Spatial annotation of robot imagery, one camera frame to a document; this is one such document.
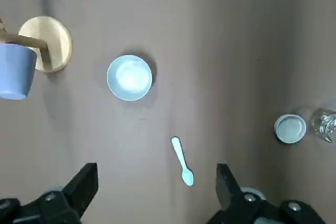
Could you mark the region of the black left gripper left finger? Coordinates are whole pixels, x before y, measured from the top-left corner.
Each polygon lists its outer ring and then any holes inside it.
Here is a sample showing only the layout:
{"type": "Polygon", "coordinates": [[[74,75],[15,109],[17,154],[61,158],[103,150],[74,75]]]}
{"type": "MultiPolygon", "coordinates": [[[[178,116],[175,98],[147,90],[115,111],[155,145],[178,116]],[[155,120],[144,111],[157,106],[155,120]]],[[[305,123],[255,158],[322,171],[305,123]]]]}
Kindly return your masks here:
{"type": "Polygon", "coordinates": [[[51,190],[21,205],[1,199],[1,223],[81,223],[98,191],[98,165],[87,163],[61,190],[51,190]]]}

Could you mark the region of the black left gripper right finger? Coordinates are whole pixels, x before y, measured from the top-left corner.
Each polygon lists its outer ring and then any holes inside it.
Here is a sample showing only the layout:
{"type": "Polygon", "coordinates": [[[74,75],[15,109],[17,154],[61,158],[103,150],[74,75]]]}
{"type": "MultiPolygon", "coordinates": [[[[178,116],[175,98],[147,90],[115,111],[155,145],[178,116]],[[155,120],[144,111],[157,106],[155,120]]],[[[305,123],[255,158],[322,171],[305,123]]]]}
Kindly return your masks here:
{"type": "Polygon", "coordinates": [[[275,206],[258,190],[242,190],[227,164],[217,164],[216,193],[221,209],[207,223],[325,223],[303,201],[290,199],[275,206]]]}

